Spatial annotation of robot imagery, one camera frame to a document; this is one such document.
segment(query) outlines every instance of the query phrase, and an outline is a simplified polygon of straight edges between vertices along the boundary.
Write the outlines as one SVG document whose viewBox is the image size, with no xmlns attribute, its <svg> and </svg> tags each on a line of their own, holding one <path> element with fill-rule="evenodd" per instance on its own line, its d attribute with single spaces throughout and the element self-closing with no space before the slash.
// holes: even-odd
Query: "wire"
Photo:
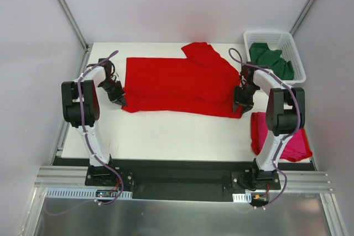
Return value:
<svg viewBox="0 0 354 236">
<path fill-rule="evenodd" d="M 235 57 L 233 57 L 233 55 L 231 54 L 231 51 L 235 51 L 235 52 L 238 54 L 238 56 L 240 57 L 240 60 L 237 60 Z M 285 136 L 281 139 L 281 141 L 279 142 L 279 145 L 278 145 L 278 147 L 277 147 L 277 150 L 275 151 L 275 154 L 274 154 L 274 156 L 273 156 L 273 159 L 272 159 L 272 164 L 273 164 L 274 168 L 275 168 L 279 173 L 281 173 L 281 174 L 284 176 L 284 179 L 285 179 L 285 181 L 284 181 L 284 186 L 283 186 L 283 189 L 281 190 L 281 192 L 275 197 L 275 199 L 273 199 L 272 201 L 270 201 L 270 202 L 267 204 L 267 205 L 269 205 L 269 204 L 275 202 L 275 201 L 284 193 L 284 191 L 285 191 L 285 189 L 286 189 L 286 187 L 287 187 L 287 184 L 288 184 L 287 175 L 286 175 L 284 172 L 282 172 L 282 171 L 277 167 L 277 165 L 275 164 L 275 162 L 276 162 L 277 156 L 278 156 L 278 154 L 279 154 L 279 152 L 280 152 L 280 150 L 281 150 L 281 148 L 282 148 L 282 146 L 283 146 L 283 142 L 284 142 L 287 138 L 292 137 L 293 135 L 295 135 L 295 134 L 298 132 L 298 130 L 300 129 L 301 116 L 300 116 L 299 104 L 298 104 L 298 101 L 296 100 L 296 97 L 295 97 L 293 91 L 291 90 L 291 88 L 290 88 L 287 84 L 285 84 L 280 78 L 278 78 L 273 72 L 271 72 L 271 71 L 269 71 L 269 70 L 266 70 L 266 69 L 264 69 L 264 68 L 262 68 L 262 67 L 260 67 L 260 66 L 257 66 L 257 65 L 251 65 L 251 64 L 248 64 L 248 63 L 244 63 L 244 62 L 242 61 L 242 56 L 241 56 L 240 52 L 237 51 L 237 49 L 235 49 L 235 48 L 230 48 L 230 49 L 228 50 L 228 54 L 229 54 L 229 56 L 231 57 L 232 60 L 234 60 L 235 62 L 237 62 L 237 63 L 239 63 L 239 64 L 241 64 L 241 65 L 248 66 L 248 67 L 252 67 L 252 68 L 255 68 L 255 69 L 258 69 L 258 70 L 261 70 L 261 71 L 267 73 L 269 76 L 271 76 L 272 78 L 274 78 L 275 81 L 277 81 L 281 86 L 283 86 L 284 88 L 286 88 L 286 89 L 289 91 L 289 93 L 290 93 L 290 95 L 291 95 L 291 98 L 292 98 L 293 101 L 294 101 L 294 105 L 295 105 L 295 109 L 296 109 L 296 116 L 297 116 L 297 119 L 298 119 L 298 120 L 297 120 L 297 123 L 296 123 L 296 128 L 295 128 L 295 130 L 294 130 L 293 132 L 291 132 L 291 133 L 288 134 L 288 135 L 285 135 Z"/>
<path fill-rule="evenodd" d="M 90 73 L 93 69 L 95 69 L 98 66 L 101 66 L 102 64 L 104 64 L 105 62 L 107 62 L 110 58 L 112 58 L 113 56 L 115 56 L 118 53 L 118 50 L 114 51 L 113 53 L 111 53 L 109 55 L 109 57 L 107 57 L 106 59 L 102 60 L 101 62 L 95 64 L 93 67 L 89 68 L 88 70 L 86 70 L 81 76 L 80 78 L 77 80 L 77 90 L 79 91 L 79 100 L 80 100 L 80 110 L 81 110 L 81 125 L 82 125 L 82 130 L 85 133 L 85 141 L 87 144 L 87 147 L 90 151 L 90 153 L 93 155 L 93 157 L 105 168 L 107 168 L 108 170 L 112 171 L 119 179 L 121 185 L 122 185 L 122 189 L 120 190 L 120 192 L 115 196 L 115 198 L 113 198 L 112 200 L 108 201 L 108 202 L 100 202 L 99 204 L 103 204 L 103 205 L 107 205 L 107 204 L 111 204 L 113 203 L 115 200 L 118 199 L 119 196 L 121 196 L 123 190 L 124 190 L 124 184 L 123 184 L 123 180 L 121 178 L 121 176 L 119 175 L 119 173 L 117 173 L 117 171 L 111 167 L 109 167 L 107 164 L 105 164 L 102 160 L 100 160 L 99 157 L 97 157 L 96 153 L 93 151 L 90 141 L 89 136 L 87 135 L 87 130 L 85 127 L 85 112 L 84 112 L 84 101 L 83 101 L 83 97 L 82 97 L 82 91 L 81 91 L 81 81 L 84 79 L 84 77 Z"/>
<path fill-rule="evenodd" d="M 108 201 L 108 202 L 99 202 L 99 204 L 103 204 L 103 205 L 108 205 L 108 204 L 111 204 L 113 203 L 115 200 L 118 199 L 119 196 L 121 196 L 123 190 L 124 190 L 124 184 L 123 184 L 123 180 L 121 178 L 121 176 L 119 175 L 119 173 L 117 173 L 116 170 L 114 170 L 113 168 L 109 167 L 108 165 L 106 165 L 102 160 L 100 160 L 97 155 L 95 154 L 95 152 L 92 150 L 92 147 L 91 147 L 91 144 L 89 142 L 89 137 L 87 135 L 87 130 L 85 128 L 85 114 L 84 114 L 84 102 L 83 102 L 83 98 L 82 98 L 82 91 L 81 91 L 81 86 L 80 86 L 80 83 L 81 81 L 84 79 L 84 77 L 90 73 L 93 69 L 95 69 L 96 67 L 100 66 L 101 64 L 104 64 L 105 62 L 107 62 L 111 57 L 115 56 L 116 54 L 118 53 L 118 51 L 114 51 L 113 53 L 111 53 L 109 55 L 109 57 L 107 57 L 106 59 L 102 60 L 101 62 L 99 62 L 98 64 L 95 64 L 92 68 L 88 69 L 87 71 L 85 71 L 81 77 L 78 79 L 77 81 L 77 89 L 79 91 L 79 99 L 80 99 L 80 111 L 81 111 L 81 125 L 82 125 L 82 128 L 83 128 L 83 131 L 85 133 L 85 141 L 86 141 L 86 144 L 87 144 L 87 147 L 88 149 L 90 150 L 90 153 L 93 155 L 93 157 L 100 163 L 102 164 L 102 166 L 104 166 L 105 168 L 109 169 L 110 171 L 112 171 L 116 176 L 116 180 L 117 180 L 117 184 L 116 186 L 113 188 L 117 188 L 119 187 L 119 184 L 121 183 L 122 184 L 122 189 L 120 190 L 120 192 L 117 194 L 117 196 L 115 198 L 113 198 L 112 200 Z M 57 216 L 61 216 L 61 215 L 64 215 L 64 214 L 67 214 L 75 209 L 77 209 L 78 207 L 82 206 L 83 204 L 87 204 L 89 202 L 96 202 L 96 200 L 92 200 L 92 199 L 89 199 L 89 200 L 85 200 L 83 202 L 81 202 L 80 204 L 77 204 L 76 206 L 72 207 L 72 208 L 69 208 L 65 211 L 62 211 L 62 212 L 59 212 L 59 213 L 50 213 L 47 208 L 46 208 L 46 204 L 47 204 L 47 200 L 44 201 L 44 204 L 43 204 L 43 211 L 44 213 L 46 213 L 47 215 L 49 216 L 52 216 L 52 217 L 57 217 Z"/>
</svg>

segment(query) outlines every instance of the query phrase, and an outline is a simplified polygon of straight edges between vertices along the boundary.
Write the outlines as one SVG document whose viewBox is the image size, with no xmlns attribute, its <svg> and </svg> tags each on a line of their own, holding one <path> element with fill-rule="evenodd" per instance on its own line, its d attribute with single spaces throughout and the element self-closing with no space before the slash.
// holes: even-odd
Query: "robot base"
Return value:
<svg viewBox="0 0 354 236">
<path fill-rule="evenodd" d="M 277 171 L 260 170 L 256 159 L 253 160 L 248 172 L 232 172 L 231 177 L 234 189 L 241 187 L 242 189 L 251 191 L 257 189 L 265 190 L 267 189 L 267 185 L 269 185 L 270 190 L 280 190 L 282 188 Z"/>
<path fill-rule="evenodd" d="M 112 158 L 108 166 L 116 169 Z M 115 186 L 117 184 L 116 175 L 104 166 L 88 166 L 85 185 L 86 186 Z"/>
<path fill-rule="evenodd" d="M 115 168 L 112 158 L 108 162 L 108 166 L 115 169 L 124 182 L 124 190 L 129 191 L 134 184 L 134 174 L 131 169 Z M 86 186 L 110 186 L 115 187 L 117 184 L 117 176 L 104 166 L 92 166 L 87 169 L 85 185 Z"/>
</svg>

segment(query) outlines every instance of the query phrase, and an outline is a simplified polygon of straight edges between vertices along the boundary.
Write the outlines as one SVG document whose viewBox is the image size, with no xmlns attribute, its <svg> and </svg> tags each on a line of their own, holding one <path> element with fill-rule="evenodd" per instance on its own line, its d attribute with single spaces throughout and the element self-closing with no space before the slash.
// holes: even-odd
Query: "green cloth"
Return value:
<svg viewBox="0 0 354 236">
<path fill-rule="evenodd" d="M 271 50 L 266 43 L 253 43 L 249 49 L 251 61 L 258 66 L 267 66 L 282 80 L 293 80 L 294 69 L 290 61 L 286 62 L 280 56 L 281 50 Z"/>
</svg>

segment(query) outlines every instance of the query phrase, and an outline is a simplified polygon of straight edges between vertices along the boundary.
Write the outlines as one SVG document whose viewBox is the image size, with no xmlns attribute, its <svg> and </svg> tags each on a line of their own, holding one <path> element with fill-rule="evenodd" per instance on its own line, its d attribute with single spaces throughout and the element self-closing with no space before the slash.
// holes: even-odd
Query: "pink cloth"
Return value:
<svg viewBox="0 0 354 236">
<path fill-rule="evenodd" d="M 268 134 L 265 114 L 266 113 L 258 112 L 258 141 L 259 147 L 261 147 L 260 150 Z M 289 140 L 280 158 L 296 162 L 311 156 L 312 152 L 309 148 L 305 130 L 301 129 Z"/>
</svg>

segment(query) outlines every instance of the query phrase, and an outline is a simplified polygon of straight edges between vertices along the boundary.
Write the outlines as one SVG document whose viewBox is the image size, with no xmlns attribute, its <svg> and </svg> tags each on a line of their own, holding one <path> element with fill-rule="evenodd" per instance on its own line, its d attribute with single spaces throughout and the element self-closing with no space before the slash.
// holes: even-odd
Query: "red shirt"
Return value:
<svg viewBox="0 0 354 236">
<path fill-rule="evenodd" d="M 240 118 L 232 113 L 239 73 L 211 45 L 182 48 L 185 59 L 129 57 L 124 91 L 127 112 L 178 111 Z"/>
</svg>

